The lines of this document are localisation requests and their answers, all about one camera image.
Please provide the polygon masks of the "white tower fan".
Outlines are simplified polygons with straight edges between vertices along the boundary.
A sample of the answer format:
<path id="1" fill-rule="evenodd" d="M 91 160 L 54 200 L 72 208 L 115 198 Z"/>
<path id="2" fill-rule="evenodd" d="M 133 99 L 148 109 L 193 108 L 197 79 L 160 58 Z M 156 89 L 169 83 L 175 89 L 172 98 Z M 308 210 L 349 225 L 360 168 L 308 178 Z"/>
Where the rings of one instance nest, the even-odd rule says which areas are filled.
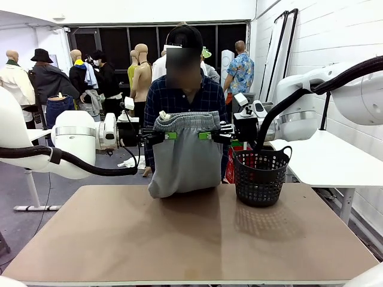
<path id="1" fill-rule="evenodd" d="M 227 78 L 227 69 L 234 59 L 234 53 L 230 50 L 223 50 L 221 52 L 221 86 L 224 87 L 224 82 Z"/>

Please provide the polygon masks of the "mannequin in yellow-green top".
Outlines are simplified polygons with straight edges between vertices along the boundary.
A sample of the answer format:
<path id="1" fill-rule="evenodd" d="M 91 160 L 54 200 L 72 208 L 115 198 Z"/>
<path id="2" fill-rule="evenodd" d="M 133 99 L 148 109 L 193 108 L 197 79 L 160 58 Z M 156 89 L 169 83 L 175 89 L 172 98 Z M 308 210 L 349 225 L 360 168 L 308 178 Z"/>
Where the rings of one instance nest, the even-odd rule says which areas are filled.
<path id="1" fill-rule="evenodd" d="M 132 59 L 132 63 L 129 66 L 129 68 L 127 69 L 127 74 L 128 74 L 128 78 L 129 78 L 130 90 L 132 91 L 133 77 L 134 77 L 135 69 L 139 66 L 139 63 L 138 63 L 138 53 L 135 50 L 132 50 L 130 52 L 130 56 Z"/>

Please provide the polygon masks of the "black cap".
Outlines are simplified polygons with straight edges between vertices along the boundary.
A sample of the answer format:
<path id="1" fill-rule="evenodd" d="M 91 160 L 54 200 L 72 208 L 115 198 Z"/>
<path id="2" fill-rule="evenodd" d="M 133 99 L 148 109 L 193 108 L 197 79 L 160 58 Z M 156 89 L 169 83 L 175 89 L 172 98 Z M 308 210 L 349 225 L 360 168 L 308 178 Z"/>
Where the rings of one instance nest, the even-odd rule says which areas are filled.
<path id="1" fill-rule="evenodd" d="M 202 35 L 193 26 L 177 26 L 169 32 L 166 39 L 166 45 L 180 46 L 182 48 L 195 48 L 202 51 Z"/>

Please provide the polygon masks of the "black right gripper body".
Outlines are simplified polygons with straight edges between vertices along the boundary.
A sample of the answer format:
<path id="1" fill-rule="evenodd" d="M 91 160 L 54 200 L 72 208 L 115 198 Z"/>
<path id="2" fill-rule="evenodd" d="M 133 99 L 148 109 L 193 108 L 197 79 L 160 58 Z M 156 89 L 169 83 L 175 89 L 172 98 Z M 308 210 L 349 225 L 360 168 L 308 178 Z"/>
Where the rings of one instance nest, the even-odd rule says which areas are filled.
<path id="1" fill-rule="evenodd" d="M 238 141 L 256 141 L 258 134 L 258 118 L 256 116 L 243 117 L 242 115 L 234 115 L 233 124 L 235 127 L 235 136 Z"/>

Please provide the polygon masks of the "bare beige mannequin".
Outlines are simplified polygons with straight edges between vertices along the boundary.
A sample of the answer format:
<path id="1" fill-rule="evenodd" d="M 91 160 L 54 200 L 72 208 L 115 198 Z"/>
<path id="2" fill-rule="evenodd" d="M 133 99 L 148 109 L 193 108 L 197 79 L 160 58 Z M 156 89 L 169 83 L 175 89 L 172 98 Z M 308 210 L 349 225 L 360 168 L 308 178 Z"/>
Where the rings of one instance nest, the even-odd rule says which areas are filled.
<path id="1" fill-rule="evenodd" d="M 134 115 L 139 118 L 140 128 L 143 128 L 144 110 L 152 80 L 152 68 L 147 60 L 148 47 L 145 44 L 137 44 L 135 52 L 138 55 L 139 66 L 134 71 L 130 97 L 135 102 Z"/>

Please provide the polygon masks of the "mannequin in cream jacket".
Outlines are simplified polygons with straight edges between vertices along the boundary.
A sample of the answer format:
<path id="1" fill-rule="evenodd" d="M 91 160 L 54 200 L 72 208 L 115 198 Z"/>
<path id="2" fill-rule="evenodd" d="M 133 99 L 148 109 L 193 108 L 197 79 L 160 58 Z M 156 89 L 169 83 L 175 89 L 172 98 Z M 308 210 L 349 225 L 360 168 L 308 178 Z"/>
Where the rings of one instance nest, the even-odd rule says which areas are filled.
<path id="1" fill-rule="evenodd" d="M 8 61 L 0 69 L 0 86 L 8 90 L 20 106 L 35 105 L 35 92 L 29 80 L 28 73 L 18 64 L 19 54 L 7 50 Z"/>

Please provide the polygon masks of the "blue jeans on form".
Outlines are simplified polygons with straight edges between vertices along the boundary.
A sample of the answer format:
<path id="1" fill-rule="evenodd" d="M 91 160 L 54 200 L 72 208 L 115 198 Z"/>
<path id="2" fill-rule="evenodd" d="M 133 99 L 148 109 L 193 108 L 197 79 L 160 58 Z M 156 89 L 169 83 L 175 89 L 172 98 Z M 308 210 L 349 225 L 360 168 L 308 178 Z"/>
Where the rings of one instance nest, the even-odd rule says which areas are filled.
<path id="1" fill-rule="evenodd" d="M 72 111 L 75 109 L 72 96 L 64 95 L 62 97 L 50 97 L 47 99 L 45 119 L 48 129 L 51 129 L 56 122 L 56 118 L 64 111 Z"/>

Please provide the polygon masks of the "white desk with leg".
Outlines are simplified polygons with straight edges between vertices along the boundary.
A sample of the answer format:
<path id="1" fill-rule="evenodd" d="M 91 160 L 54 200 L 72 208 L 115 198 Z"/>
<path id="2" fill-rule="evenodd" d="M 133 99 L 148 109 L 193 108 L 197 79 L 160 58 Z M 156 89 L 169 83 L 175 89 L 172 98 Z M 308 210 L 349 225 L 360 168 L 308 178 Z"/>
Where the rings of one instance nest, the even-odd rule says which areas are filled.
<path id="1" fill-rule="evenodd" d="M 43 129 L 28 129 L 28 136 L 31 141 L 43 138 L 50 135 L 50 130 Z M 45 212 L 45 211 L 58 211 L 61 205 L 51 205 L 48 203 L 41 204 L 39 201 L 37 189 L 35 186 L 32 171 L 25 170 L 26 181 L 28 184 L 28 191 L 32 199 L 32 205 L 29 206 L 14 206 L 13 210 L 17 212 Z"/>

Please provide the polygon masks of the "grey training pants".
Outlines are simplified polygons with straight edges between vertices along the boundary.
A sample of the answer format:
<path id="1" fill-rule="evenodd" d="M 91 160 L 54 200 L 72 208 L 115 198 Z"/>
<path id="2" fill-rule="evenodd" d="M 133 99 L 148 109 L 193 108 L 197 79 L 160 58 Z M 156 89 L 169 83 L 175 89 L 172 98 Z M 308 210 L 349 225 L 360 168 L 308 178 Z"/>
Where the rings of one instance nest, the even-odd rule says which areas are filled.
<path id="1" fill-rule="evenodd" d="M 154 199 L 188 193 L 221 183 L 223 144 L 201 139 L 200 133 L 220 130 L 217 111 L 167 114 L 160 111 L 154 131 L 175 138 L 153 145 L 154 172 L 148 186 Z"/>

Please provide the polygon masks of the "mannequin in dark coat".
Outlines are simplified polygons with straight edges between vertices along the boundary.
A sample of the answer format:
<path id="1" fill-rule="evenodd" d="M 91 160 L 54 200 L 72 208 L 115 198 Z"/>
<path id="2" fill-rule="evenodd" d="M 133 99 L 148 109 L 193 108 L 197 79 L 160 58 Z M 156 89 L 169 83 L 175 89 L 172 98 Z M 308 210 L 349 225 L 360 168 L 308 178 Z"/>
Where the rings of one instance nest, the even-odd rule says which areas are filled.
<path id="1" fill-rule="evenodd" d="M 59 68 L 44 62 L 35 62 L 32 68 L 34 73 L 35 91 L 41 106 L 45 107 L 47 99 L 50 97 L 72 96 L 73 99 L 79 97 L 79 92 L 71 84 L 68 76 Z"/>

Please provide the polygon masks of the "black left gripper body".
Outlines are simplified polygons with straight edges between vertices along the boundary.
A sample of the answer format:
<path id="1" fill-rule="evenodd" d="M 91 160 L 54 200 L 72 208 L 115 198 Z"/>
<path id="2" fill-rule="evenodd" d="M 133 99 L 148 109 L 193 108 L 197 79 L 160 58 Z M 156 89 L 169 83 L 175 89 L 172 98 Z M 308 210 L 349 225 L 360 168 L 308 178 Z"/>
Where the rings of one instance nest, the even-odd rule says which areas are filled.
<path id="1" fill-rule="evenodd" d="M 138 122 L 117 122 L 118 143 L 120 146 L 142 146 L 144 138 Z"/>

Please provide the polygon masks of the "white side table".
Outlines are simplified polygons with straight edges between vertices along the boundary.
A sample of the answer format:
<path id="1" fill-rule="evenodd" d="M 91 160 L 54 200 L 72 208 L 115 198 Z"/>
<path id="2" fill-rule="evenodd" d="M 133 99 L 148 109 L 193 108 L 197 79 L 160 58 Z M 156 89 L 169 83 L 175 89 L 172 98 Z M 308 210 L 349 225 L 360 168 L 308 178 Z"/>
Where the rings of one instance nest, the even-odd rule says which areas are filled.
<path id="1" fill-rule="evenodd" d="M 355 190 L 383 187 L 383 161 L 325 131 L 317 130 L 310 139 L 270 142 L 274 149 L 292 147 L 289 176 L 313 188 L 344 188 L 339 217 L 349 222 Z"/>

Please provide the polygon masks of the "black perforated plastic basket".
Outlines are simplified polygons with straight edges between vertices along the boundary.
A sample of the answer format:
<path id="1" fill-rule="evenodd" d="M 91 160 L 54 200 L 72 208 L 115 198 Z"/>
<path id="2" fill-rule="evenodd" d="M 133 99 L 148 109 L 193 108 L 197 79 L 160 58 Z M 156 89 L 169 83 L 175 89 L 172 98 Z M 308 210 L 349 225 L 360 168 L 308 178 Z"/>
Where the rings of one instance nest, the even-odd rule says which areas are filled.
<path id="1" fill-rule="evenodd" d="M 237 198 L 251 207 L 270 207 L 279 199 L 292 147 L 242 150 L 233 153 Z"/>

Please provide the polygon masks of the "masked person in black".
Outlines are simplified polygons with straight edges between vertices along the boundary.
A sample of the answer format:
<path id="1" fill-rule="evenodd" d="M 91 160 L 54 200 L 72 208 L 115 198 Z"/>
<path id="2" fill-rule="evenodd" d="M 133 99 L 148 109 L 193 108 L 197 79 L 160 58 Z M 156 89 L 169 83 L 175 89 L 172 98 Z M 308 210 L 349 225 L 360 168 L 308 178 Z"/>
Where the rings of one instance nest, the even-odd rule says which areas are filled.
<path id="1" fill-rule="evenodd" d="M 99 73 L 101 75 L 101 83 L 99 88 L 104 95 L 104 112 L 105 114 L 113 113 L 115 118 L 121 114 L 121 106 L 123 96 L 119 89 L 115 69 L 112 64 L 107 60 L 103 51 L 96 50 L 92 54 L 92 59 L 98 63 Z"/>

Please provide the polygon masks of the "white cloth on floor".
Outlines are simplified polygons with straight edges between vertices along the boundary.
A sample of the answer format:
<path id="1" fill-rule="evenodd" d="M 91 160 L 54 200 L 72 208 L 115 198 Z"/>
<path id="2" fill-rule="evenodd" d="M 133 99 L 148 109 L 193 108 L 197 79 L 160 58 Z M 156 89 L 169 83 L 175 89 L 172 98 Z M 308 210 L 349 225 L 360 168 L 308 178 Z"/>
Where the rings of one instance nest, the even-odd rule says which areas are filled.
<path id="1" fill-rule="evenodd" d="M 136 167 L 139 170 L 144 170 L 146 168 L 145 157 L 143 155 L 130 157 L 122 163 L 119 163 L 117 166 L 125 168 Z"/>

